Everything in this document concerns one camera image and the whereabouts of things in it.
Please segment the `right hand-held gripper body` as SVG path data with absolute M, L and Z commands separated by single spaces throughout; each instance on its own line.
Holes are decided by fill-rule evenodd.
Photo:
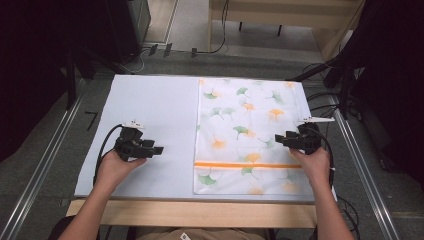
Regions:
M 297 132 L 295 133 L 295 139 L 299 140 L 300 143 L 296 146 L 296 149 L 310 155 L 322 146 L 330 148 L 328 139 L 320 132 L 318 124 L 334 121 L 335 119 L 333 117 L 308 117 L 300 119 Z

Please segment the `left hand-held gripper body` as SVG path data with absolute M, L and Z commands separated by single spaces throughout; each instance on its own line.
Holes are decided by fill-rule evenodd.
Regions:
M 151 158 L 147 157 L 147 150 L 152 147 L 143 147 L 141 144 L 141 126 L 138 123 L 129 123 L 121 124 L 120 127 L 121 132 L 114 145 L 118 156 L 124 161 L 130 158 Z

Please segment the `white leaf-print mesh laundry bag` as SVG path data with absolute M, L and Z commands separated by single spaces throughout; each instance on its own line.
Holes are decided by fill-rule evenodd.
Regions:
M 308 178 L 277 135 L 310 117 L 298 82 L 199 81 L 193 190 L 198 195 L 312 194 Z

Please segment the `person's right hand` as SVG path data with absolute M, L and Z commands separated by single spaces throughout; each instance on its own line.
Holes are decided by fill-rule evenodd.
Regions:
M 326 150 L 318 148 L 310 155 L 292 148 L 289 151 L 300 162 L 313 189 L 329 186 L 330 156 Z

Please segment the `person's left hand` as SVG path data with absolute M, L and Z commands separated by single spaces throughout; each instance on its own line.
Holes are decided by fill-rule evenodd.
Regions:
M 111 150 L 102 158 L 94 188 L 108 194 L 113 193 L 130 172 L 145 162 L 146 159 L 144 158 L 137 158 L 126 162 L 121 159 L 115 150 Z

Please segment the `light wooden table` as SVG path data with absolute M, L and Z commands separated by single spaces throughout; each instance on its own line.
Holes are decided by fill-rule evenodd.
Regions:
M 314 228 L 310 204 L 109 200 L 103 225 L 212 228 Z

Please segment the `person's beige clothing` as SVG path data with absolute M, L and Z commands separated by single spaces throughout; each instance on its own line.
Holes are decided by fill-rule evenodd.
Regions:
M 268 240 L 262 229 L 140 227 L 136 240 Z

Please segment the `black curtain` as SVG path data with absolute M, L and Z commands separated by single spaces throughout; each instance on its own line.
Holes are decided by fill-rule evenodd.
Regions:
M 384 167 L 424 188 L 424 0 L 365 0 L 338 60 Z
M 0 162 L 97 61 L 116 73 L 139 53 L 132 0 L 0 0 Z

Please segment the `light wooden furniture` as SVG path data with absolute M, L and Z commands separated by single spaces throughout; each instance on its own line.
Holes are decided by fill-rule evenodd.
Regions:
M 365 0 L 229 0 L 228 21 L 307 27 L 327 61 L 349 30 L 354 30 Z

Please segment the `metal floor rail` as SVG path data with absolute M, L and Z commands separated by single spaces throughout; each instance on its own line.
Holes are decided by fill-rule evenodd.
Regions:
M 334 154 L 335 188 L 342 208 L 352 217 L 357 240 L 400 240 L 353 130 L 341 112 L 334 108 L 335 122 L 326 134 Z
M 75 118 L 81 105 L 83 95 L 86 91 L 88 81 L 81 78 L 77 85 L 77 97 L 71 107 L 66 110 L 56 127 L 40 161 L 35 168 L 23 193 L 20 195 L 5 227 L 0 233 L 0 240 L 15 240 L 20 231 L 40 189 L 43 185 L 51 165 L 57 155 L 59 148 Z

